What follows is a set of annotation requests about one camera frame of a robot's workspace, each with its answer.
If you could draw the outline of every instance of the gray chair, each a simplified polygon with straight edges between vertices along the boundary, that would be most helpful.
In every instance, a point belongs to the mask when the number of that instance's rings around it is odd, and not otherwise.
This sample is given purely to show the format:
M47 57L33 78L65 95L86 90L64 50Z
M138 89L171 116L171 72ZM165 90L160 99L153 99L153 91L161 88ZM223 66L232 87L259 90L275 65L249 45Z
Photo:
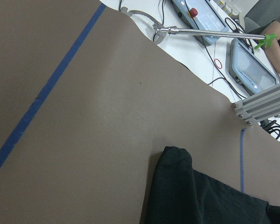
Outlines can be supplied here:
M259 0L244 17L245 30L265 26L280 16L280 0Z

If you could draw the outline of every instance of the screen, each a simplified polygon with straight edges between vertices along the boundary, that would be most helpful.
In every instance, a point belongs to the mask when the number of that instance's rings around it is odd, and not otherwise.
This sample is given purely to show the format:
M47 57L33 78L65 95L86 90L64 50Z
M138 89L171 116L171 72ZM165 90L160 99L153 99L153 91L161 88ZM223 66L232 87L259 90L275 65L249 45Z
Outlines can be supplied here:
M272 75L255 58L239 44L238 68L253 80L261 89L267 89L276 84Z
M203 24L204 28L199 28L202 30L214 30L221 31L225 28L221 20L217 17L214 11L210 8L210 6L205 1L196 1L195 4L189 5L191 9L194 7L198 11L197 19Z

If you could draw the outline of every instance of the green handle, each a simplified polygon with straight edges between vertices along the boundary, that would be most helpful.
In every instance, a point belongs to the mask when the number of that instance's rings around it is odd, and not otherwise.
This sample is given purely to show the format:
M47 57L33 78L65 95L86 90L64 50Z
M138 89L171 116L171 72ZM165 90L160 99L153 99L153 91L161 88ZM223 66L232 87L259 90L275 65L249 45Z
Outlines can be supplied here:
M260 48L262 45L265 45L265 48L269 48L272 45L273 39L275 39L277 35L275 33L265 35L264 40L260 40L259 44L255 47L255 49Z

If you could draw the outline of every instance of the black cloth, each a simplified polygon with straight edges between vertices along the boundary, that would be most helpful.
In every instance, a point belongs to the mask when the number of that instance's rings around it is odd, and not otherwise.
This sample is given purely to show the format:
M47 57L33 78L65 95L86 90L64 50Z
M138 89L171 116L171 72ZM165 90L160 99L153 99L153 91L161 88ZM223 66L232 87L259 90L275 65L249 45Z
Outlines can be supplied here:
M280 207L192 168L185 149L165 147L151 185L146 224L280 224Z

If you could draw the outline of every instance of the blue painter's tape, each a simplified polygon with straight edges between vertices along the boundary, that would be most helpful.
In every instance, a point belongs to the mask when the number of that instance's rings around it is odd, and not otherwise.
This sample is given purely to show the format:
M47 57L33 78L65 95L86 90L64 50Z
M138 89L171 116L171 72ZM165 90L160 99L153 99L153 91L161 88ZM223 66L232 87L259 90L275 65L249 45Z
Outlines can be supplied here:
M240 164L240 181L241 181L241 192L245 192L245 184L244 184L244 132L245 128L241 130L241 135L239 138L239 164Z
M42 106L43 102L46 100L52 89L54 88L55 84L63 74L64 70L69 65L70 61L73 59L77 51L79 50L80 46L86 39L87 35L90 33L91 29L93 28L94 24L103 13L106 6L102 3L94 15L91 17L87 25L84 27L83 31L76 39L74 44L71 46L70 50L64 56L63 60L60 62L56 70L51 75L50 79L47 81L45 86L42 88L40 93L38 94L35 101L29 107L28 111L24 114L18 125L12 131L2 148L0 149L0 168L2 167L3 163L7 159L8 155L13 150L15 144L20 140L21 136L24 134L26 128L29 126L30 122L32 121L33 117L36 115L40 107Z

